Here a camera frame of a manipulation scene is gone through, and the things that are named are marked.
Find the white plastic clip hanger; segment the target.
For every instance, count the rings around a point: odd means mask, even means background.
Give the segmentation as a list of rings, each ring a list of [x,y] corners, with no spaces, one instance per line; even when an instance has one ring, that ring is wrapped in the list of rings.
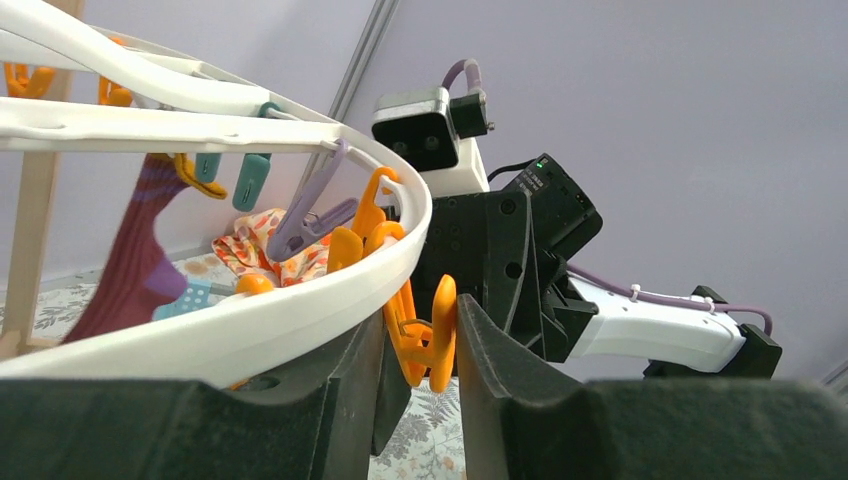
[[[190,280],[212,283],[208,308],[304,284],[372,258],[410,262],[409,275],[398,290],[409,281],[430,224],[431,194],[425,181],[406,161],[367,135],[204,62],[153,52],[146,42],[118,43],[107,31],[92,27],[44,1],[2,3],[1,56],[17,64],[42,67],[44,73],[56,67],[89,72],[126,90],[129,96],[124,106],[105,99],[73,103],[25,99],[22,95],[3,97],[3,150],[103,154],[112,160],[138,155],[139,161],[131,167],[131,185],[122,194],[107,198],[108,204],[123,207],[124,213],[145,157],[150,153],[184,153],[194,163],[197,180],[214,182],[226,190],[227,196],[221,200],[212,199],[193,187],[180,192],[156,219],[155,237],[159,244],[158,220],[181,201],[221,203],[229,200],[249,207],[254,193],[270,191],[267,171],[273,161],[313,151],[332,157],[339,139],[349,143],[349,152],[343,161],[356,163],[369,171],[366,186],[380,167],[390,167],[397,173],[397,182],[381,180],[376,204],[388,221],[396,221],[403,227],[405,237],[400,240],[386,238],[375,252],[330,274],[326,273],[329,234],[283,262],[267,258],[268,239],[289,208],[249,209],[234,222],[230,233],[213,240],[207,255],[175,262],[160,244],[187,283]],[[239,278],[250,273],[264,274],[274,283],[275,289],[252,296],[236,294]],[[381,311],[395,293],[386,299]],[[62,342],[63,337],[54,346],[6,359],[2,364],[164,320],[151,320],[67,344]]]

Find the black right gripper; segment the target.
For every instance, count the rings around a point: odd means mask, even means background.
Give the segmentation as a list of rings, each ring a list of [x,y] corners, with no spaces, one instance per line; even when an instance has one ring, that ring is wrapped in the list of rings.
[[[565,260],[537,246],[530,198],[499,191],[437,198],[412,294],[422,318],[430,316],[436,286],[452,276],[496,327],[548,362],[571,354],[598,313],[570,282]],[[411,388],[388,333],[383,335],[371,454],[383,453],[402,418]]]

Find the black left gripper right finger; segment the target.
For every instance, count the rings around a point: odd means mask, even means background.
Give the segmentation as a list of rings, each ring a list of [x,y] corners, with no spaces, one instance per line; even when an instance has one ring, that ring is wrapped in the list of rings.
[[[458,300],[472,479],[843,479],[847,409],[807,383],[722,377],[581,383]]]

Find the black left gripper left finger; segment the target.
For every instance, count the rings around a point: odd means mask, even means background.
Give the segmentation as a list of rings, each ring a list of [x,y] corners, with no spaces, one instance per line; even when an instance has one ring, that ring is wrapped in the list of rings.
[[[384,346],[374,314],[259,375],[1,385],[5,479],[363,479]]]

